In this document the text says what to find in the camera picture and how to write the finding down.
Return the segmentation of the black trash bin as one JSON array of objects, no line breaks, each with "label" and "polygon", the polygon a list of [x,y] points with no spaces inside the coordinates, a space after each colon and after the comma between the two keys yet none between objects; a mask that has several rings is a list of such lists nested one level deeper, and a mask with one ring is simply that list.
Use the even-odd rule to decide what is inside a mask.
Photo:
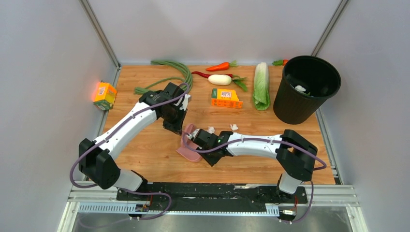
[{"label": "black trash bin", "polygon": [[301,124],[340,87],[341,76],[329,62],[314,56],[294,57],[282,70],[273,111],[287,124]]}]

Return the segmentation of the pink hand brush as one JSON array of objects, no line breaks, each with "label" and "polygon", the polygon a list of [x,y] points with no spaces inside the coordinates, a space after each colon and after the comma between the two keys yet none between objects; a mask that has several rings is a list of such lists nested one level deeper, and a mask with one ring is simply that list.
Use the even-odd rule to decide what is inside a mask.
[{"label": "pink hand brush", "polygon": [[193,123],[188,124],[188,125],[183,129],[181,137],[182,137],[182,138],[187,138],[187,135],[188,135],[189,133],[195,131],[196,129],[197,129],[197,127],[196,127]]}]

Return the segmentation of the carrot behind bin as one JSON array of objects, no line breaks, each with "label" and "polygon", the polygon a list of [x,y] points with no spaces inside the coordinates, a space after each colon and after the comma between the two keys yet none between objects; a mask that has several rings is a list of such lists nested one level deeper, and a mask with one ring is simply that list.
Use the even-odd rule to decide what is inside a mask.
[{"label": "carrot behind bin", "polygon": [[288,62],[287,59],[279,59],[279,60],[273,61],[272,65],[274,65],[274,66],[284,66],[284,65],[287,64],[287,62]]}]

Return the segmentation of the orange carrot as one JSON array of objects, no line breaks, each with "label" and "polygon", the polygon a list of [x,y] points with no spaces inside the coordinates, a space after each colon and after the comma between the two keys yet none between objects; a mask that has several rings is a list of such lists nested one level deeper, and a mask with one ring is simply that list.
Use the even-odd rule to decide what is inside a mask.
[{"label": "orange carrot", "polygon": [[206,68],[205,70],[208,72],[217,72],[217,71],[225,71],[228,70],[232,67],[236,67],[237,66],[237,61],[231,61],[231,62],[223,62],[221,64],[218,65],[214,65],[211,67]]}]

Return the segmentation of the pink dustpan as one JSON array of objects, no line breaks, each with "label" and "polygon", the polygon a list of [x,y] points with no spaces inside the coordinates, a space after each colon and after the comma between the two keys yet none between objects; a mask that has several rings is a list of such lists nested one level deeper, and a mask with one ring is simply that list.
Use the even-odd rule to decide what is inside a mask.
[{"label": "pink dustpan", "polygon": [[202,159],[202,156],[189,149],[196,149],[198,145],[194,144],[192,141],[187,141],[188,146],[185,146],[183,139],[181,138],[180,140],[180,147],[176,150],[178,154],[180,154],[182,157],[186,158],[190,162],[199,162]]}]

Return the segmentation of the red chili pepper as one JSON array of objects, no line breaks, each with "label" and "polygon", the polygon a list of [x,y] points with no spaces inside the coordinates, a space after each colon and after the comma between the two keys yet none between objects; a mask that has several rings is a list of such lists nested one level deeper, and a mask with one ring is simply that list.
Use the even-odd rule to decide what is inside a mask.
[{"label": "red chili pepper", "polygon": [[[199,76],[204,77],[204,78],[209,78],[210,76],[212,76],[212,74],[198,72],[198,71],[191,72],[191,74],[196,74],[196,75],[199,75]],[[233,74],[226,74],[226,76],[229,76],[230,78],[234,77]]]}]

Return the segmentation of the orange box on table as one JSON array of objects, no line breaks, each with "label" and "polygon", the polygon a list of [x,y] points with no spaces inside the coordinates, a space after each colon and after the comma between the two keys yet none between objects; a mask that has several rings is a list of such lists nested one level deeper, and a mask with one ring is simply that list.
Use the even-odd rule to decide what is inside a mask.
[{"label": "orange box on table", "polygon": [[218,107],[242,109],[243,102],[233,89],[214,88],[211,91],[211,105]]}]

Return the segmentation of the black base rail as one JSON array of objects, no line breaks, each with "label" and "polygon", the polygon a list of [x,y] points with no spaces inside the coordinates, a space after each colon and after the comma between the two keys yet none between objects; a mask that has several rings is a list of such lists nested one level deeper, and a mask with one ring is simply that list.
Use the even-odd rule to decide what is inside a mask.
[{"label": "black base rail", "polygon": [[123,190],[117,192],[119,201],[146,201],[152,210],[171,211],[262,212],[266,204],[308,203],[304,187],[294,196],[279,193],[277,186],[259,184],[172,183],[152,182],[141,192],[161,192],[157,196],[139,196]]}]

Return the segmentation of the paper scrap centre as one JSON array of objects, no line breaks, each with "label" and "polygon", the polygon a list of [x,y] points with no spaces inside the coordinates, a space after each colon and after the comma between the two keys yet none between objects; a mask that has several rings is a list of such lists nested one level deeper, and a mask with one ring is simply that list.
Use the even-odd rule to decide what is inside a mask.
[{"label": "paper scrap centre", "polygon": [[208,133],[215,133],[215,128],[214,127],[208,127],[207,132]]}]

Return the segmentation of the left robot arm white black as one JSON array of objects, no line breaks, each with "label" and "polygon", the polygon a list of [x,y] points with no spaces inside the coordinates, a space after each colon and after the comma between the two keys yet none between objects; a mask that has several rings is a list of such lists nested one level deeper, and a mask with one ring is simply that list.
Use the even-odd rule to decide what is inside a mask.
[{"label": "left robot arm white black", "polygon": [[182,134],[191,99],[188,90],[183,90],[183,87],[188,88],[189,85],[168,83],[164,90],[144,93],[115,126],[93,140],[82,140],[79,158],[70,173],[77,167],[94,182],[93,187],[127,189],[134,199],[144,199],[148,193],[147,186],[143,184],[145,179],[135,171],[120,169],[115,160],[134,137],[160,118],[166,130]]}]

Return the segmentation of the white radish with leaves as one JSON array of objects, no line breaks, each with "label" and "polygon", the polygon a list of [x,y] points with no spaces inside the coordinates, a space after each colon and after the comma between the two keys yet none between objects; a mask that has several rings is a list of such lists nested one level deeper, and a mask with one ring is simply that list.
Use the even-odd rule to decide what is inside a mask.
[{"label": "white radish with leaves", "polygon": [[248,91],[248,87],[244,84],[244,80],[246,78],[240,78],[236,76],[231,77],[225,74],[213,74],[213,75],[210,75],[207,79],[210,83],[214,85],[228,86],[231,83],[234,83],[235,85],[239,86],[245,92]]}]

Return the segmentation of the napa cabbage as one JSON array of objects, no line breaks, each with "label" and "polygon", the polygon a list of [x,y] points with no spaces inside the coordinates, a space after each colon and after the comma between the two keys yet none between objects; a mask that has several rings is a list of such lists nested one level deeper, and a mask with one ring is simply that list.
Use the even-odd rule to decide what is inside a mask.
[{"label": "napa cabbage", "polygon": [[252,97],[255,108],[259,111],[264,111],[270,105],[269,70],[265,62],[261,62],[256,66],[253,86]]}]

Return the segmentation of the orange yellow sponge pack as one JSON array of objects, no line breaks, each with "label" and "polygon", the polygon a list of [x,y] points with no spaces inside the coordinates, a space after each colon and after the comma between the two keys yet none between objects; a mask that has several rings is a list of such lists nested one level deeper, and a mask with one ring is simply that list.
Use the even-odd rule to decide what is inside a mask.
[{"label": "orange yellow sponge pack", "polygon": [[100,82],[93,99],[93,105],[103,111],[111,110],[117,96],[117,89],[110,83]]}]

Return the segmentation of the paper scrap right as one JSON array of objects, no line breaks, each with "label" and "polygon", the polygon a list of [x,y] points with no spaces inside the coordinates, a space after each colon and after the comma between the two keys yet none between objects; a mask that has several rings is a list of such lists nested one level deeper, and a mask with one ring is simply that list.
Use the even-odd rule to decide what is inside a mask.
[{"label": "paper scrap right", "polygon": [[239,127],[238,127],[236,124],[230,124],[230,129],[231,129],[232,131],[236,131],[236,130],[239,129]]}]

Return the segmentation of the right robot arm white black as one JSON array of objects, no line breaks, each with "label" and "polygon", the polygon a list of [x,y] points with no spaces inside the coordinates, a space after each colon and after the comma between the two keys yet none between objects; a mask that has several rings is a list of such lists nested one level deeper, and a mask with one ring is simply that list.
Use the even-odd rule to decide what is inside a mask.
[{"label": "right robot arm white black", "polygon": [[276,196],[281,202],[289,202],[297,187],[312,180],[317,148],[294,130],[273,136],[243,135],[233,131],[222,131],[219,135],[203,129],[182,136],[183,142],[193,142],[198,152],[210,166],[221,158],[251,155],[274,159],[282,166]]}]

